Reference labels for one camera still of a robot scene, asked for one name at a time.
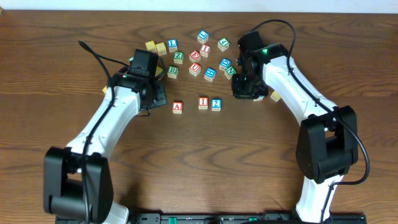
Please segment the red A block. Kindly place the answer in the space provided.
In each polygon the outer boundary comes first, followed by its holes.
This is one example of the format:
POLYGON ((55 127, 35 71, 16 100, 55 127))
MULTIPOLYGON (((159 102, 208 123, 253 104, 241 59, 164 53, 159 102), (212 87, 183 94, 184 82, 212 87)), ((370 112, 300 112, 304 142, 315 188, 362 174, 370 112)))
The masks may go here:
POLYGON ((182 114, 183 103, 181 101, 174 101, 172 104, 172 112, 173 114, 182 114))

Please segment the blue 2 block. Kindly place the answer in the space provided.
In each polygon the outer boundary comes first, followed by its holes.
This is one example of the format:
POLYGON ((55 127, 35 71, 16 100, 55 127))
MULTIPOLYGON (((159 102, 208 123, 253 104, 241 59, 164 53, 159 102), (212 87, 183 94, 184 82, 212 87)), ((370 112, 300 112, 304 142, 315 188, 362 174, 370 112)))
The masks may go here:
POLYGON ((212 99, 211 101, 211 110, 212 111, 220 111, 222 108, 221 99, 212 99))

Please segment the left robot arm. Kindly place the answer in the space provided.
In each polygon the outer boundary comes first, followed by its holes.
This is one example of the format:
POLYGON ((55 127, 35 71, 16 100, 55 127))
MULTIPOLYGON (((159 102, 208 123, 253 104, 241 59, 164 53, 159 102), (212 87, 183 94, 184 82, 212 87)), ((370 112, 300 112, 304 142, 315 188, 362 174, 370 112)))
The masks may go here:
POLYGON ((68 222, 127 223, 129 209, 114 201, 109 158, 130 120, 167 102, 157 73, 163 60, 137 49, 128 64, 107 73, 103 101, 64 148, 44 157, 44 211, 68 222))

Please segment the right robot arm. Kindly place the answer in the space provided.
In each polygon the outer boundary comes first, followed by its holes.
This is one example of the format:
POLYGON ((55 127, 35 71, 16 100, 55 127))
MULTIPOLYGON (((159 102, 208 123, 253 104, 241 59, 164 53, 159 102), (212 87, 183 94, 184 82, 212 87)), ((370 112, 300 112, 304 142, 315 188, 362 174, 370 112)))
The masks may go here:
POLYGON ((240 74, 232 77, 237 99, 257 100, 270 89, 279 94, 300 125, 296 160, 304 174, 303 189, 295 207, 304 222, 319 223, 330 217, 333 183, 342 181, 358 161, 356 113, 325 98, 295 66, 282 44, 265 45, 257 31, 238 40, 240 74))

